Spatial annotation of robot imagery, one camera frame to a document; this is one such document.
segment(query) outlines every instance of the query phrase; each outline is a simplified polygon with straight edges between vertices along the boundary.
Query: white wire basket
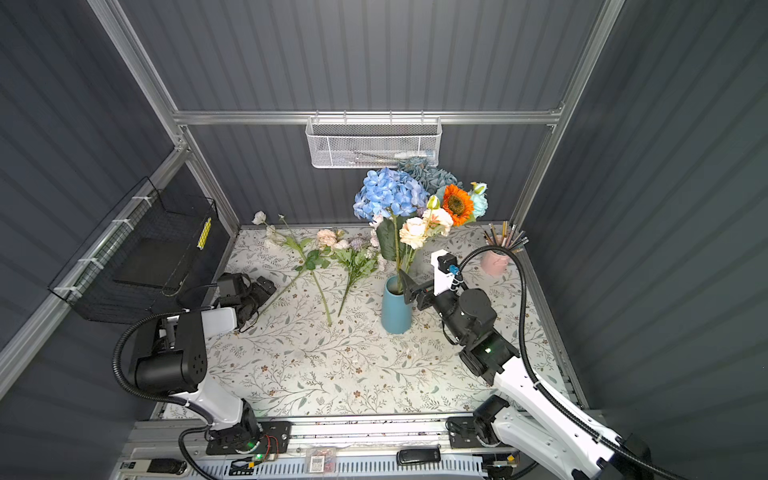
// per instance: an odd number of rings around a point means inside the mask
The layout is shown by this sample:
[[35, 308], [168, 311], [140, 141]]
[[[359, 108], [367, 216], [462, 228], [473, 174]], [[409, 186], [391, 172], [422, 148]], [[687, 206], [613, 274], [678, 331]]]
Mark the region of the white wire basket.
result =
[[440, 118], [391, 117], [323, 119], [306, 122], [306, 140], [316, 168], [397, 167], [414, 157], [438, 164], [442, 125]]

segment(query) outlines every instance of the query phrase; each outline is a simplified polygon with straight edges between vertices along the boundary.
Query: artificial flower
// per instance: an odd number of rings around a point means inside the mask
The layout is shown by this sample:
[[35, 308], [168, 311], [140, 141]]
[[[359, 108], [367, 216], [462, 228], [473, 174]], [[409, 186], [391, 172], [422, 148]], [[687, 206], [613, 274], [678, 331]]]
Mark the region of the artificial flower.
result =
[[339, 240], [338, 242], [331, 245], [331, 248], [334, 250], [345, 250], [349, 248], [349, 242], [346, 240]]
[[448, 185], [445, 189], [442, 207], [451, 215], [453, 224], [457, 227], [467, 223], [475, 210], [469, 194], [455, 185]]
[[462, 185], [450, 172], [442, 168], [430, 167], [429, 162], [425, 158], [415, 157], [400, 161], [398, 170], [413, 177], [431, 195], [434, 195], [437, 190], [447, 185], [454, 184], [459, 187]]
[[488, 188], [487, 184], [481, 184], [479, 182], [472, 182], [472, 193], [477, 195], [483, 195], [485, 193], [485, 189]]
[[349, 246], [356, 252], [359, 252], [365, 244], [366, 241], [362, 237], [355, 237], [349, 241]]
[[430, 210], [437, 210], [440, 208], [440, 199], [437, 198], [437, 195], [432, 195], [429, 200], [427, 200], [427, 208]]
[[356, 217], [371, 221], [376, 215], [410, 215], [424, 207], [426, 201], [427, 194], [419, 182], [406, 172], [385, 167], [369, 170], [352, 208]]
[[424, 246], [429, 232], [429, 222], [423, 218], [413, 217], [406, 220], [400, 229], [400, 241], [416, 250]]
[[336, 244], [336, 234], [332, 230], [317, 232], [317, 243], [325, 247], [333, 247]]
[[371, 230], [371, 245], [373, 245], [376, 248], [379, 248], [379, 236], [376, 235], [376, 229]]
[[472, 194], [469, 196], [472, 204], [475, 206], [475, 218], [480, 218], [488, 211], [488, 200], [483, 194]]
[[424, 212], [423, 217], [429, 223], [430, 227], [435, 228], [436, 231], [442, 233], [444, 237], [448, 236], [451, 231], [451, 225], [453, 225], [453, 218], [451, 214], [443, 210], [442, 208], [435, 208], [434, 210], [427, 210]]
[[256, 212], [256, 215], [253, 215], [253, 220], [250, 222], [254, 225], [261, 225], [262, 223], [266, 222], [266, 214], [259, 210]]

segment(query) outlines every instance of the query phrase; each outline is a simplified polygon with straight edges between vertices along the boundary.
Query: flower stem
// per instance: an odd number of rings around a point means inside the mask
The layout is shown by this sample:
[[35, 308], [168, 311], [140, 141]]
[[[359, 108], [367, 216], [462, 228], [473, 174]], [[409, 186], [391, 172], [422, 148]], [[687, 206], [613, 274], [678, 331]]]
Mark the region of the flower stem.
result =
[[349, 293], [349, 288], [352, 286], [352, 283], [353, 283], [352, 282], [352, 272], [350, 271], [349, 275], [347, 275], [347, 278], [346, 278], [346, 288], [344, 289], [344, 296], [341, 299], [341, 306], [339, 307], [339, 315], [338, 316], [341, 316], [341, 311], [344, 308], [344, 302], [346, 302], [346, 296]]
[[320, 298], [323, 299], [323, 306], [326, 307], [326, 318], [328, 319], [328, 326], [332, 325], [331, 322], [331, 314], [328, 312], [328, 303], [326, 302], [326, 296], [323, 294], [323, 289], [320, 288], [320, 282], [317, 281], [317, 277], [315, 276], [315, 273], [310, 270], [310, 275], [312, 275], [312, 278], [315, 280], [315, 285], [317, 285], [318, 291], [320, 291]]
[[293, 280], [291, 280], [291, 281], [290, 281], [290, 283], [289, 283], [288, 285], [285, 285], [285, 287], [284, 287], [284, 288], [283, 288], [283, 289], [280, 291], [280, 293], [278, 293], [278, 294], [277, 294], [277, 296], [275, 296], [275, 298], [273, 298], [273, 299], [272, 299], [272, 301], [270, 302], [270, 304], [269, 304], [269, 305], [267, 305], [267, 306], [265, 306], [265, 307], [264, 307], [264, 308], [263, 308], [263, 309], [262, 309], [262, 310], [259, 312], [259, 315], [263, 315], [263, 314], [264, 314], [264, 312], [266, 312], [266, 310], [267, 310], [268, 308], [270, 308], [270, 307], [272, 306], [272, 304], [273, 304], [273, 303], [275, 303], [275, 302], [277, 301], [277, 299], [279, 299], [279, 298], [280, 298], [280, 297], [281, 297], [281, 296], [282, 296], [282, 295], [283, 295], [285, 292], [287, 292], [287, 291], [290, 289], [290, 287], [292, 287], [292, 286], [293, 286], [293, 284], [294, 284], [294, 283], [296, 283], [296, 281], [299, 279], [299, 277], [301, 276], [301, 274], [302, 274], [302, 273], [304, 273], [304, 270], [301, 270], [301, 271], [299, 272], [299, 274], [298, 274], [298, 275], [296, 275], [296, 276], [293, 278]]

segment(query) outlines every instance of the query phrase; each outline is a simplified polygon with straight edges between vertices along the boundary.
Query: table surface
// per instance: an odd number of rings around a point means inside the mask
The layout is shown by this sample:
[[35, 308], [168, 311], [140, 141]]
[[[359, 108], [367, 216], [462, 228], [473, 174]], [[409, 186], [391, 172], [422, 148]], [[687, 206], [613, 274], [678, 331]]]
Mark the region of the table surface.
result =
[[[314, 237], [318, 229], [294, 229], [297, 237]], [[368, 236], [369, 227], [344, 228], [346, 238]], [[432, 275], [429, 254], [445, 249], [459, 259], [483, 245], [478, 225], [454, 229], [448, 237], [432, 238], [417, 253], [412, 275]], [[278, 292], [296, 272], [297, 252], [266, 241], [265, 230], [241, 230], [228, 272], [261, 275]], [[480, 267], [480, 257], [465, 269], [470, 287], [485, 290], [498, 313], [496, 329], [517, 346], [520, 279], [514, 265], [498, 278]], [[333, 325], [328, 327], [317, 287], [303, 274], [267, 308], [256, 327], [206, 340], [208, 374], [234, 395], [250, 402], [258, 416], [359, 415], [386, 413], [463, 412], [478, 407], [494, 392], [473, 376], [448, 343], [433, 309], [414, 309], [413, 325], [402, 335], [381, 325], [384, 282], [394, 263], [361, 280], [338, 314], [346, 272], [334, 260], [316, 271], [328, 300]], [[538, 318], [528, 298], [525, 342], [531, 364], [557, 389], [563, 380]], [[168, 405], [163, 418], [194, 416]]]

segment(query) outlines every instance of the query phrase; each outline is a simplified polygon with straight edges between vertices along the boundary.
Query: black wire basket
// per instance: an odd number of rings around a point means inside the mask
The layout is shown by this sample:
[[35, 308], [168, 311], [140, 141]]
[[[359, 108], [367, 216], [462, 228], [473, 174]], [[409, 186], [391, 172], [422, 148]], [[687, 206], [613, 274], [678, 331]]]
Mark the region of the black wire basket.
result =
[[175, 297], [217, 219], [216, 203], [206, 197], [152, 186], [146, 197], [132, 200], [138, 200], [136, 207], [125, 218], [112, 220], [108, 234], [91, 248], [84, 248], [84, 242], [48, 285], [85, 319], [133, 323], [152, 313], [179, 310]]

